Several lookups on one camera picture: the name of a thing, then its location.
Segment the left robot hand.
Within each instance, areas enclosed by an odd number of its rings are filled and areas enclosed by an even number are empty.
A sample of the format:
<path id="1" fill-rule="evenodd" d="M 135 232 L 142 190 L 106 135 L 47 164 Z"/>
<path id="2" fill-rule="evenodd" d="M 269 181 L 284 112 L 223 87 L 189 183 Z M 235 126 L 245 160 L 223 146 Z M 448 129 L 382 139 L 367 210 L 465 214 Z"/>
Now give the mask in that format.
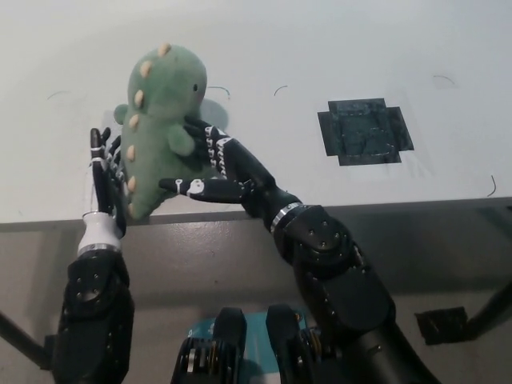
<path id="1" fill-rule="evenodd" d="M 121 250 L 126 233 L 125 179 L 120 160 L 121 136 L 90 130 L 90 162 L 86 170 L 82 221 L 85 229 L 78 255 L 92 250 Z"/>

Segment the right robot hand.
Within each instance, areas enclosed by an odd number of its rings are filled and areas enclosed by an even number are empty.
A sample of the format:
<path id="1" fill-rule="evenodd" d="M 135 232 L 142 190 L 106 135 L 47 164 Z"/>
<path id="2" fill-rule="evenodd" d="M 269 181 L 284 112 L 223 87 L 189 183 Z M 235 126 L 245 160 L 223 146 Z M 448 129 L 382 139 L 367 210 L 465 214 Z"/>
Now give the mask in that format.
<path id="1" fill-rule="evenodd" d="M 197 144 L 194 153 L 210 162 L 216 178 L 164 178 L 159 186 L 200 202 L 239 204 L 268 231 L 302 202 L 278 187 L 274 176 L 237 139 L 215 125 L 190 116 L 185 130 Z"/>

